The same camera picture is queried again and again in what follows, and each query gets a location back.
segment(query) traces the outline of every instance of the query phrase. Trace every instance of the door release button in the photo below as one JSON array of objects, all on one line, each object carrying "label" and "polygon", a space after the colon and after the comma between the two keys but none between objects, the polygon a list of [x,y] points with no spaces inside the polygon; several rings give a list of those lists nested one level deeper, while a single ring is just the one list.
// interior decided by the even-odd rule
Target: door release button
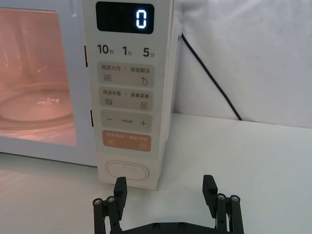
[{"label": "door release button", "polygon": [[145,181],[149,176],[146,167],[130,162],[110,161],[106,164],[106,171],[113,177],[125,176],[136,181]]}]

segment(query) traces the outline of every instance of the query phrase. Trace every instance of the icon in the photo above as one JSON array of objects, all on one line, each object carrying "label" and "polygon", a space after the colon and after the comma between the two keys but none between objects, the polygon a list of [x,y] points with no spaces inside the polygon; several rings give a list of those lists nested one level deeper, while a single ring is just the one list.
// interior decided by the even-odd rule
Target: icon
[{"label": "icon", "polygon": [[141,109],[147,109],[147,102],[141,102]]},{"label": "icon", "polygon": [[147,81],[147,79],[144,78],[144,77],[142,77],[142,84],[143,84],[144,86],[148,85],[148,81]]},{"label": "icon", "polygon": [[107,74],[105,74],[105,75],[104,75],[104,80],[105,80],[105,81],[112,81],[112,75],[107,75]]},{"label": "icon", "polygon": [[144,150],[144,149],[147,148],[147,145],[146,145],[145,143],[140,143],[138,146],[139,146],[139,148],[142,149],[142,150]]},{"label": "icon", "polygon": [[109,98],[105,99],[105,105],[112,105],[112,104],[113,104],[113,100],[112,99],[109,99]]},{"label": "icon", "polygon": [[115,145],[115,141],[114,140],[108,140],[108,144]]}]

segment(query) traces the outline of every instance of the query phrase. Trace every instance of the white microwave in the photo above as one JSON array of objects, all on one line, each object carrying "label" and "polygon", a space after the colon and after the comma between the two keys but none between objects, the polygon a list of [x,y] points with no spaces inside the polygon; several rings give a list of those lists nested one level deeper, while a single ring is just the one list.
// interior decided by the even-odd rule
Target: white microwave
[{"label": "white microwave", "polygon": [[1,0],[0,152],[155,189],[180,14],[174,0]]}]

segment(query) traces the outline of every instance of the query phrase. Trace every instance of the white wall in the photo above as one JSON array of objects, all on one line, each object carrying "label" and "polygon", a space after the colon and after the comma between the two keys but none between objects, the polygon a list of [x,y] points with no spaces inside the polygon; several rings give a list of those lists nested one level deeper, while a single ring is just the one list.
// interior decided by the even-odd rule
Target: white wall
[{"label": "white wall", "polygon": [[[312,0],[181,0],[183,33],[244,120],[312,128]],[[236,119],[188,48],[175,109]]]}]

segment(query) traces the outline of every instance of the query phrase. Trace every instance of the black power cord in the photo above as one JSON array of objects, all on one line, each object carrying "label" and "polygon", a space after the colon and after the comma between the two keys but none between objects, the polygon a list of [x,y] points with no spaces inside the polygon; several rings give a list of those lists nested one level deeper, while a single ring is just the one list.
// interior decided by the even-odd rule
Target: black power cord
[{"label": "black power cord", "polygon": [[206,67],[206,65],[203,63],[203,61],[200,59],[200,57],[198,56],[198,54],[195,52],[195,50],[192,48],[192,46],[189,44],[189,42],[186,40],[185,36],[182,34],[182,39],[184,41],[184,43],[187,45],[187,47],[190,49],[190,51],[192,52],[192,54],[195,56],[195,58],[197,59],[197,61],[200,63],[200,65],[203,67],[203,69],[205,70],[205,72],[207,73],[207,75],[209,76],[209,78],[211,79],[211,81],[215,84],[215,86],[217,87],[217,89],[220,91],[220,93],[224,96],[225,100],[227,101],[227,103],[229,104],[230,108],[233,110],[233,112],[235,113],[236,117],[238,118],[238,120],[243,121],[243,119],[241,118],[241,116],[239,115],[239,113],[237,112],[237,110],[235,109],[235,107],[233,106],[232,102],[230,101],[230,99],[228,98],[228,96],[226,95],[226,93],[223,91],[223,89],[220,87],[220,85],[218,84],[218,82],[215,80],[215,78],[213,77],[213,75],[210,73],[210,71],[208,70],[208,68]]}]

